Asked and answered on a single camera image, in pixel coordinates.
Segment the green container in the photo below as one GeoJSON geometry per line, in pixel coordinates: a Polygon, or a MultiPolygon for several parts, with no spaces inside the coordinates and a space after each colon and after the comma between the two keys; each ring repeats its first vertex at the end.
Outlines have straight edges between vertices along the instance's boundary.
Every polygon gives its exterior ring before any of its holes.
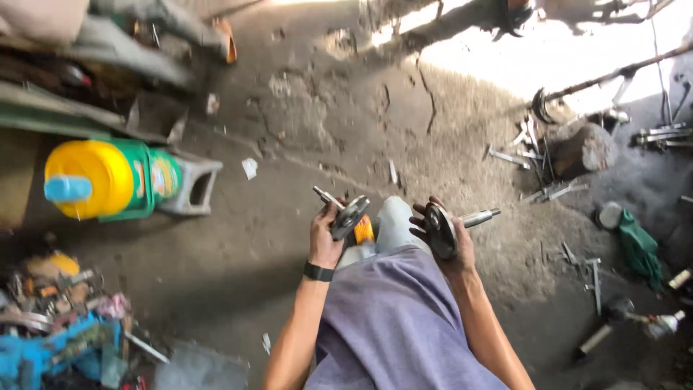
{"type": "Polygon", "coordinates": [[[182,175],[172,155],[163,149],[151,149],[144,142],[133,139],[112,139],[110,144],[128,160],[134,189],[123,211],[99,217],[99,221],[147,218],[154,212],[157,203],[178,194],[182,175]]]}

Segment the smartwatch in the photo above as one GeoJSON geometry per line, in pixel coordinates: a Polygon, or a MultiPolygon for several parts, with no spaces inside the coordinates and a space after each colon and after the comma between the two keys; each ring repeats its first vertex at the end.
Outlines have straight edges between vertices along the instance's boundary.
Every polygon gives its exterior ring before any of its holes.
{"type": "Polygon", "coordinates": [[[334,273],[335,270],[333,269],[322,268],[310,262],[306,262],[306,266],[304,267],[304,275],[308,277],[308,279],[317,280],[319,282],[332,281],[332,275],[334,275],[334,273]]]}

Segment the blue cap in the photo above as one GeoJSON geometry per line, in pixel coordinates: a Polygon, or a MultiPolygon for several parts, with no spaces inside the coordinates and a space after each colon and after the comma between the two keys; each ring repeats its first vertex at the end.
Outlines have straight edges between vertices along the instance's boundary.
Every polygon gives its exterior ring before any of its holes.
{"type": "Polygon", "coordinates": [[[84,201],[91,196],[91,181],[82,176],[54,176],[46,180],[44,195],[51,202],[84,201]]]}

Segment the hand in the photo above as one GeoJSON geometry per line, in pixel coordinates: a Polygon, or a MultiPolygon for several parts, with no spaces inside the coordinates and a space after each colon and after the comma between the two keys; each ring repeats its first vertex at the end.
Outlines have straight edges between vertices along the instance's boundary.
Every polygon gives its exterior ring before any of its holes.
{"type": "Polygon", "coordinates": [[[344,240],[332,241],[330,224],[337,217],[337,206],[330,202],[317,213],[310,223],[310,257],[311,264],[322,268],[334,269],[340,261],[344,240]]]}
{"type": "MultiPolygon", "coordinates": [[[[443,202],[436,196],[431,196],[429,201],[437,203],[443,209],[445,208],[443,202]]],[[[419,203],[414,203],[414,210],[421,215],[424,215],[426,211],[426,206],[419,203]]],[[[464,227],[464,223],[461,219],[457,217],[452,217],[453,225],[455,227],[455,234],[457,235],[457,255],[455,258],[450,260],[443,260],[433,252],[433,258],[440,267],[443,274],[448,278],[453,275],[459,275],[464,271],[474,270],[474,243],[471,237],[469,237],[469,232],[464,227]]],[[[410,217],[409,222],[411,222],[415,227],[409,228],[409,231],[422,239],[425,243],[429,244],[428,234],[424,231],[423,219],[421,217],[410,217]]]]}

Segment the concrete floor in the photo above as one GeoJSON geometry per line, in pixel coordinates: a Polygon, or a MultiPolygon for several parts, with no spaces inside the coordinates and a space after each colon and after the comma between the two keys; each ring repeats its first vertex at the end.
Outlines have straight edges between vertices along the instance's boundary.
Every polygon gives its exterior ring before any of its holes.
{"type": "MultiPolygon", "coordinates": [[[[662,244],[673,271],[690,259],[690,210],[676,200],[690,191],[693,164],[685,152],[627,146],[637,129],[660,121],[656,68],[638,73],[625,105],[633,123],[615,136],[620,157],[610,171],[586,178],[588,192],[521,205],[520,194],[539,189],[536,176],[482,161],[487,144],[515,137],[523,104],[538,87],[559,89],[652,56],[648,23],[602,26],[586,11],[598,8],[591,1],[545,0],[547,20],[519,40],[486,32],[497,16],[493,1],[184,5],[227,17],[240,56],[233,67],[210,71],[205,90],[219,93],[221,109],[215,118],[191,120],[182,142],[184,150],[225,165],[213,214],[98,225],[54,219],[45,203],[27,211],[27,221],[56,232],[66,252],[113,275],[108,282],[132,297],[143,324],[244,357],[248,388],[257,389],[267,361],[262,334],[274,340],[291,309],[308,224],[321,207],[310,188],[367,194],[371,213],[390,195],[412,202],[436,194],[457,214],[501,208],[471,234],[486,290],[538,389],[587,389],[616,379],[656,385],[673,375],[676,353],[687,344],[655,343],[627,325],[594,360],[572,365],[573,348],[598,324],[594,299],[561,260],[542,259],[543,250],[558,253],[566,241],[579,257],[602,258],[603,299],[625,294],[643,313],[676,310],[634,280],[615,237],[590,220],[596,204],[620,201],[662,244]],[[415,26],[437,13],[439,20],[415,26]],[[373,45],[397,17],[402,35],[373,45]],[[349,29],[348,42],[335,41],[341,28],[349,29]],[[251,181],[240,165],[248,157],[259,162],[251,181]],[[402,188],[388,183],[389,159],[402,188]]],[[[666,21],[659,22],[660,52],[691,38],[686,6],[679,1],[658,16],[666,21]]],[[[674,107],[681,87],[673,77],[693,80],[692,58],[663,64],[674,107]]],[[[605,87],[567,101],[582,112],[611,95],[605,87]]],[[[690,116],[686,106],[682,118],[690,116]]]]}

